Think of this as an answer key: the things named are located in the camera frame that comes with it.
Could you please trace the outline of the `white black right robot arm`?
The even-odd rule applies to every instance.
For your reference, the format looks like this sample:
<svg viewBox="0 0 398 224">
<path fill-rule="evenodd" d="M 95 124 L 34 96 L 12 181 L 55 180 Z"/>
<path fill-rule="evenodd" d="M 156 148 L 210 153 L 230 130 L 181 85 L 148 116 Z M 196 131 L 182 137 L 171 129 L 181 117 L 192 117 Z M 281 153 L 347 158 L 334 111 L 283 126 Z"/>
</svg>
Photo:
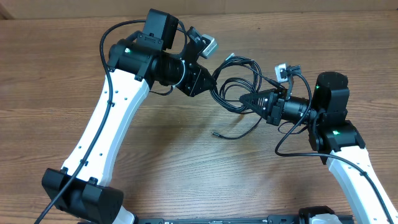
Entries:
<svg viewBox="0 0 398 224">
<path fill-rule="evenodd" d="M 267 123 L 282 120 L 308 130 L 311 152 L 299 157 L 319 157 L 338 181 L 358 223 L 397 223 L 397 210 L 381 185 L 359 131 L 346 119 L 348 78 L 338 72 L 319 74 L 309 99 L 291 95 L 293 87 L 249 93 L 240 102 Z"/>
</svg>

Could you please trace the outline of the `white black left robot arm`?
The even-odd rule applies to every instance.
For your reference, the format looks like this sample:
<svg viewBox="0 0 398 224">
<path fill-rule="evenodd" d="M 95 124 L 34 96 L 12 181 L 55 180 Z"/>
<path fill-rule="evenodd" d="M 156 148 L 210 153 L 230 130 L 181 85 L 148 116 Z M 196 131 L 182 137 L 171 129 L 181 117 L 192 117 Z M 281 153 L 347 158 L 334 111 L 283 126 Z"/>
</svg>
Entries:
<svg viewBox="0 0 398 224">
<path fill-rule="evenodd" d="M 142 23 L 142 30 L 101 53 L 104 86 L 88 125 L 62 167 L 47 169 L 42 177 L 49 207 L 88 222 L 137 222 L 123 207 L 123 192 L 110 183 L 128 127 L 153 84 L 193 97 L 216 83 L 198 63 L 215 52 L 215 38 L 156 9 Z"/>
</svg>

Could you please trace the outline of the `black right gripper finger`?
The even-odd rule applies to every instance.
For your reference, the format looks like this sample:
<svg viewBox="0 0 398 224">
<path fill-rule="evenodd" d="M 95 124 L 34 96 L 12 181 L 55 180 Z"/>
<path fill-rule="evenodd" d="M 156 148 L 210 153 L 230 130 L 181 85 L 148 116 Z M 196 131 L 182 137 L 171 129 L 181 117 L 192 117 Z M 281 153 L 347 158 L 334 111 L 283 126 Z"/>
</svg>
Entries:
<svg viewBox="0 0 398 224">
<path fill-rule="evenodd" d="M 270 101 L 245 101 L 244 106 L 248 107 L 266 121 L 269 120 L 269 115 L 271 112 Z"/>
<path fill-rule="evenodd" d="M 239 101 L 248 108 L 267 108 L 274 101 L 276 88 L 248 93 L 239 97 Z"/>
</svg>

